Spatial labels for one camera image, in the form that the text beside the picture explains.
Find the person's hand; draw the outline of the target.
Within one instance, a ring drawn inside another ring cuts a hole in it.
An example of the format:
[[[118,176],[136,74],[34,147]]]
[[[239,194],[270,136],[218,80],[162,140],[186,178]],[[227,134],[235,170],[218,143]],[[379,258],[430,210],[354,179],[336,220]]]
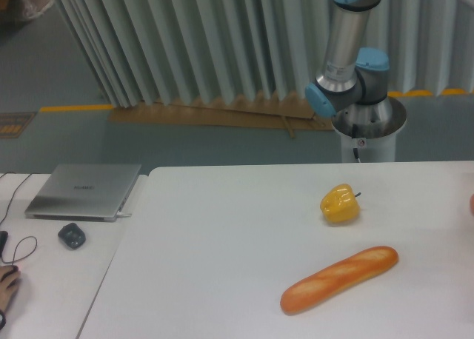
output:
[[[11,266],[2,266],[1,267],[1,277],[2,275],[11,269]],[[21,273],[18,272],[8,276],[5,280],[1,281],[0,283],[0,293],[1,293],[1,311],[6,312],[10,300],[14,293],[17,291],[19,285],[17,284],[17,280],[19,279]]]

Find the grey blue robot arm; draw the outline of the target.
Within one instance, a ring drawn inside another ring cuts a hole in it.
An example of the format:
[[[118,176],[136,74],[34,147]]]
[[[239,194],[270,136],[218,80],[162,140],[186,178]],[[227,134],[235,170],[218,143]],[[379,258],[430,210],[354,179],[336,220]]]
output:
[[[378,103],[387,88],[434,95],[473,91],[473,0],[394,0],[389,50],[363,47],[372,11],[382,0],[330,0],[326,53],[305,95],[316,114],[333,117],[352,104]]]

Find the striped sleeve forearm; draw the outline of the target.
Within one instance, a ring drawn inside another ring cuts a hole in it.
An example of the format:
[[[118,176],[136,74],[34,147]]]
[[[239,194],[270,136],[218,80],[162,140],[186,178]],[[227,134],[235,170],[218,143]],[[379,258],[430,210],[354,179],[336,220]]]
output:
[[[6,316],[3,311],[0,311],[0,330],[4,328],[6,324]]]

